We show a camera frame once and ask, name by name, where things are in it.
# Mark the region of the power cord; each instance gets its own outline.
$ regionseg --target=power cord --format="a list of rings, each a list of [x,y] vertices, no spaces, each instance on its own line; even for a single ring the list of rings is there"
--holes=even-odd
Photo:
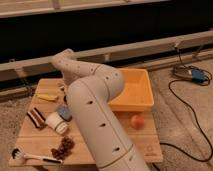
[[[165,145],[165,146],[169,146],[169,147],[172,147],[172,148],[175,148],[176,150],[182,152],[183,154],[185,154],[186,156],[188,156],[189,158],[195,160],[195,161],[198,161],[198,162],[208,162],[209,160],[212,159],[213,157],[213,147],[212,147],[212,144],[209,140],[209,138],[207,137],[207,135],[205,134],[205,132],[202,130],[201,126],[200,126],[200,123],[197,119],[197,114],[196,114],[196,111],[195,109],[189,104],[187,103],[185,100],[183,100],[180,96],[178,96],[174,90],[172,89],[172,84],[176,83],[176,82],[190,82],[190,83],[194,83],[194,84],[197,84],[199,86],[208,86],[210,83],[211,83],[211,80],[212,80],[212,74],[207,71],[207,70],[204,70],[204,69],[200,69],[198,67],[195,67],[195,66],[186,66],[183,61],[182,61],[182,58],[181,58],[181,54],[180,54],[180,51],[177,50],[177,53],[178,53],[178,56],[179,56],[179,59],[180,59],[180,63],[182,65],[182,68],[186,69],[187,71],[189,70],[197,70],[197,71],[200,71],[202,73],[204,73],[204,79],[202,81],[194,81],[193,79],[189,79],[188,77],[186,77],[185,79],[183,77],[181,77],[181,79],[176,79],[176,80],[173,80],[173,81],[170,81],[169,84],[168,84],[168,87],[169,87],[169,90],[171,91],[171,93],[178,99],[180,100],[183,104],[185,104],[187,107],[189,107],[189,109],[192,111],[193,115],[194,115],[194,118],[195,118],[195,122],[198,126],[198,129],[199,131],[201,132],[201,134],[203,135],[203,137],[205,138],[205,140],[207,141],[209,147],[210,147],[210,155],[206,158],[206,159],[199,159],[199,158],[196,158],[194,156],[192,156],[191,154],[187,153],[186,151],[184,151],[183,149],[181,149],[180,147],[174,145],[174,144],[170,144],[170,143],[165,143],[165,142],[160,142],[160,145]],[[156,164],[152,164],[153,167],[157,170],[157,171],[160,171],[160,169],[157,167]]]

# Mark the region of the wooden table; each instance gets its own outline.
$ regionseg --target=wooden table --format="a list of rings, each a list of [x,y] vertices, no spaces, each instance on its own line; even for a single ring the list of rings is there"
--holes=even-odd
[[[56,108],[63,104],[63,92],[59,89],[59,84],[63,83],[62,79],[41,79],[37,86],[37,93],[49,93],[59,96],[57,102],[48,102],[38,99],[35,95],[29,106],[29,109],[37,107],[44,116],[56,110]],[[146,162],[162,162],[163,156],[151,112],[143,112],[145,125],[142,130],[134,130],[130,126],[130,118],[132,114],[116,113],[117,118],[122,126],[140,150]],[[81,164],[94,164],[94,160],[85,144],[78,127],[74,120],[69,123],[68,136],[73,137],[76,145],[72,150],[73,154],[64,160],[64,165],[81,165]],[[62,137],[55,133],[52,129],[46,127],[43,130],[38,130],[31,123],[30,119],[26,116],[18,135],[15,147],[27,153],[51,156],[51,148],[57,148],[60,144]],[[10,166],[18,166],[12,158],[9,161]],[[38,160],[27,160],[27,166],[45,166],[53,165]]]

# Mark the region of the dried fruit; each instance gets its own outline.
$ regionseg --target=dried fruit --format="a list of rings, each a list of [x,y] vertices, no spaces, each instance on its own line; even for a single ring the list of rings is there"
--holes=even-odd
[[[68,136],[62,138],[58,149],[52,148],[52,156],[58,160],[64,160],[65,157],[72,154],[71,149],[75,146],[74,141]]]

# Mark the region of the black cable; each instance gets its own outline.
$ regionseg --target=black cable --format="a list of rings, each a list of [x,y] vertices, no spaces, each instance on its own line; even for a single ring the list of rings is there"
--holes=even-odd
[[[180,51],[178,50],[178,56],[179,56],[179,59],[180,59],[180,62],[181,64],[183,65],[184,68],[189,68],[189,69],[198,69],[202,72],[204,72],[205,74],[205,80],[203,83],[197,83],[197,82],[193,82],[197,85],[200,85],[200,86],[208,86],[210,83],[211,83],[211,80],[212,80],[212,74],[207,71],[207,70],[204,70],[204,69],[200,69],[198,67],[195,67],[195,66],[186,66],[182,59],[181,59],[181,55],[180,55]],[[185,154],[186,156],[188,156],[189,158],[195,160],[195,161],[198,161],[198,162],[208,162],[212,159],[213,157],[213,147],[212,147],[212,144],[209,140],[209,138],[207,137],[207,135],[204,133],[204,131],[202,130],[201,126],[200,126],[200,123],[197,119],[197,114],[196,114],[196,111],[195,109],[189,104],[187,103],[185,100],[183,100],[180,96],[178,96],[174,90],[172,89],[172,84],[175,83],[175,82],[191,82],[192,83],[192,80],[184,80],[184,79],[180,79],[180,80],[173,80],[173,81],[170,81],[169,84],[168,84],[168,87],[169,87],[169,90],[171,91],[171,93],[178,99],[180,100],[183,104],[185,104],[187,107],[189,107],[194,115],[194,118],[195,118],[195,121],[196,121],[196,124],[198,126],[198,129],[199,131],[201,132],[201,134],[203,135],[203,137],[205,138],[205,140],[207,141],[209,147],[210,147],[210,155],[206,158],[206,159],[198,159],[194,156],[192,156],[191,154],[187,153],[186,151],[184,151],[183,149],[181,149],[180,147],[177,147],[176,145],[174,144],[170,144],[170,143],[165,143],[165,142],[161,142],[160,145],[165,145],[165,146],[169,146],[169,147],[173,147],[175,148],[176,150],[179,150],[180,152],[182,152],[183,154]],[[153,167],[157,170],[157,171],[160,171],[160,169],[156,166],[156,164],[153,163]]]
[[[196,160],[196,161],[199,161],[199,162],[208,162],[208,161],[211,160],[211,158],[213,157],[213,147],[212,147],[212,144],[211,144],[209,138],[206,136],[206,134],[204,133],[204,131],[202,130],[202,128],[201,128],[201,126],[200,126],[200,123],[199,123],[199,121],[198,121],[198,119],[197,119],[196,111],[195,111],[195,109],[194,109],[189,103],[187,103],[187,102],[186,102],[185,100],[183,100],[180,96],[178,96],[178,95],[174,92],[174,90],[172,89],[172,87],[171,87],[172,84],[175,83],[175,82],[184,82],[184,81],[186,81],[186,80],[173,80],[173,81],[171,81],[171,82],[169,83],[169,89],[170,89],[170,91],[172,92],[172,94],[173,94],[176,98],[178,98],[182,103],[184,103],[186,106],[188,106],[188,107],[191,109],[191,111],[193,112],[193,115],[194,115],[196,124],[197,124],[197,126],[198,126],[198,128],[199,128],[199,131],[201,132],[201,134],[203,135],[203,137],[206,139],[207,143],[209,144],[209,147],[210,147],[210,149],[211,149],[211,153],[210,153],[209,157],[207,157],[206,159],[198,159],[198,158],[196,158],[196,157],[190,155],[189,153],[185,152],[184,150],[182,150],[181,148],[179,148],[179,147],[177,147],[177,146],[175,146],[175,145],[173,145],[173,144],[163,143],[163,142],[160,143],[160,144],[161,144],[161,145],[167,145],[167,146],[176,148],[177,150],[181,151],[182,153],[184,153],[185,155],[187,155],[188,157],[190,157],[190,158],[193,159],[193,160]]]

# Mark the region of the wooden board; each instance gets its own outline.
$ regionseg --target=wooden board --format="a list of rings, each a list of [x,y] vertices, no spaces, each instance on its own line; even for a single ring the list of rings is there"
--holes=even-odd
[[[63,104],[63,92],[59,89],[58,85],[63,84],[62,79],[41,79],[37,86],[35,95],[29,106],[29,109],[37,107],[44,116],[55,111],[55,109]],[[57,102],[48,102],[36,97],[37,93],[49,93],[59,96]],[[143,112],[145,125],[142,130],[134,130],[130,126],[130,118],[134,113],[116,113],[117,118],[122,126],[140,150],[146,162],[162,162],[163,156],[151,112]],[[94,160],[78,130],[74,120],[69,122],[68,136],[72,136],[76,146],[73,149],[73,154],[65,159],[64,165],[80,165],[80,164],[94,164]],[[61,138],[52,129],[46,127],[43,130],[38,130],[31,123],[30,119],[26,116],[18,135],[15,147],[22,149],[25,152],[51,156],[51,148],[57,148],[60,144]],[[17,166],[17,163],[11,158],[9,161],[10,166]],[[28,166],[36,165],[52,165],[50,163],[28,160]]]
[[[0,18],[54,13],[165,0],[1,0]]]

